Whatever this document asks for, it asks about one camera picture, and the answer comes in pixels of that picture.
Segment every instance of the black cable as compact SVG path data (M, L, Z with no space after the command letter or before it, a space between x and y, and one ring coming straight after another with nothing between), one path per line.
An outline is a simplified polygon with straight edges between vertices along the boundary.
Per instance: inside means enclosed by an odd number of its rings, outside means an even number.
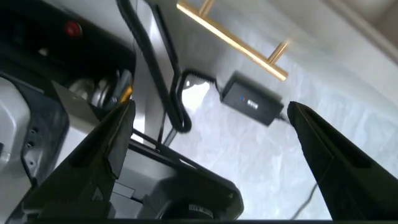
M304 208L307 207L307 205L311 202L311 199L313 197L313 194L315 193L315 190L317 189L318 184L315 184L311 190L310 196L308 197L308 199L306 199L306 201L300 206L300 208L298 208L297 212L294 213L294 215L292 216L291 220L295 220L297 217L299 217L299 215L301 214L301 212L304 210Z
M173 128L181 133L189 132L192 128L192 122L182 103L182 90L185 80L188 75L194 75L198 78L215 83L215 78L197 70L188 69L182 72L177 91L171 89L169 96L167 87L163 80L162 72L160 71L156 60L153 46L150 42L150 38L148 37L145 28L142 26L135 10L132 8L130 0L116 0L116 3L124 21L131 31L131 34L134 36L139 48L141 49L152 79L155 83L160 100L162 101L163 107L169 116Z

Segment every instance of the black wire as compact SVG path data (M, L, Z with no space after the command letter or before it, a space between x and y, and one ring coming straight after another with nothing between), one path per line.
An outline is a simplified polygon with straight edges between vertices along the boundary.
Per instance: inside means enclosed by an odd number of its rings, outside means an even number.
M315 184L311 190L310 196L308 197L308 199L306 199L306 201L300 206L300 208L298 208L298 210L294 213L294 215L292 216L291 220L295 220L300 214L301 212L304 210L304 208L307 207L307 205L311 202L311 199L313 197L313 194L315 193L315 190L317 189L318 184Z
M162 101L163 107L169 116L169 120L172 123L173 128L181 133L189 132L192 128L192 121L182 103L182 90L185 80L187 79L188 75L194 75L198 78L215 83L215 78L194 69L185 70L182 72L177 91L171 89L169 95L163 80L162 72L160 71L159 64L157 63L150 38L148 37L145 28L141 24L135 10L132 8L130 0L116 0L116 3L131 34L134 36L139 48L141 49L142 55L144 56L144 59L148 65L150 75L155 83L160 100Z

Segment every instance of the black power adapter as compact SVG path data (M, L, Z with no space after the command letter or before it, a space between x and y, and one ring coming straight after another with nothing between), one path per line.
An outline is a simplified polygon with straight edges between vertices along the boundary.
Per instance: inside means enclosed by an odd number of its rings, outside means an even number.
M269 126L280 117L281 96L235 72L221 93L221 102Z

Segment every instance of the silver metal part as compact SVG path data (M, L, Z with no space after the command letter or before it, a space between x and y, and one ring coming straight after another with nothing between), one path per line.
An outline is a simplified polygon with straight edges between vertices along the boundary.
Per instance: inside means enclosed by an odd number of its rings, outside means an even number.
M115 218L137 218L143 205L115 192L111 194L111 200L116 215Z
M93 99L95 84L90 78L81 78L70 85L69 90L76 93L86 101Z
M104 106L105 99L109 98L108 94L111 94L109 92L110 88L111 84L106 78L100 80L96 86L91 104L98 108L102 108Z
M17 88L0 78L0 223L18 206L31 184L21 161L30 109Z
M53 82L53 85L69 117L69 128L55 165L57 167L100 122L83 98L58 83Z

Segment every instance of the machine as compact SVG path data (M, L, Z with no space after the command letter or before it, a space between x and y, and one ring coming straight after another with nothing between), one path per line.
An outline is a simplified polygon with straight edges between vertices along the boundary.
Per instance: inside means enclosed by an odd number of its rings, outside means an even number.
M129 1L116 2L174 130L189 131L178 83L188 75L214 79L196 70L180 72L174 63L176 82L167 92ZM162 24L159 9L153 9ZM162 28L171 45L164 23ZM136 108L129 95L136 58L118 40L41 1L5 0L0 2L0 46L1 223L222 223L243 212L232 182L133 128ZM251 88L231 83L222 100L234 106L234 89ZM280 103L264 97L256 92L258 100L246 105L257 109L258 102L270 101L276 108L270 114L295 128L333 220L398 219L394 176L309 107L291 102L286 118L278 116ZM132 140L132 133L148 144Z

